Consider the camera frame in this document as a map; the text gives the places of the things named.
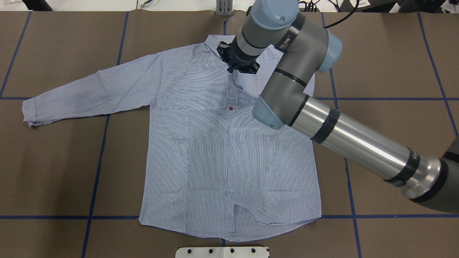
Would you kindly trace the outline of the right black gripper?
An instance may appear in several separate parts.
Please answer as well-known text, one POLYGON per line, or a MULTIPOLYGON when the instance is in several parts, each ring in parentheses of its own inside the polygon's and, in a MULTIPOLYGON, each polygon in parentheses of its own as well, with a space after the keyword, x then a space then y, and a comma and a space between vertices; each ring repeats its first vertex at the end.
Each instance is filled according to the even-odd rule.
POLYGON ((228 65, 227 71, 233 73, 235 70, 255 75, 260 65, 256 62, 259 55, 251 56, 240 49, 237 42, 226 43, 221 41, 217 47, 217 53, 221 60, 228 65))

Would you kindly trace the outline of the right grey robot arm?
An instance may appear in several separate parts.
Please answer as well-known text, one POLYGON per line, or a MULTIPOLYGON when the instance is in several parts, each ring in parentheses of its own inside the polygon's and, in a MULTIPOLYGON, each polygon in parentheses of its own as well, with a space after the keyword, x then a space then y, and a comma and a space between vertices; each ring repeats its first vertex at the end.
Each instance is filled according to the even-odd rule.
MULTIPOLYGON (((314 97, 426 156, 458 135, 458 15, 355 13, 331 28, 343 54, 314 97)), ((326 214, 429 214, 357 163, 317 145, 326 214)))

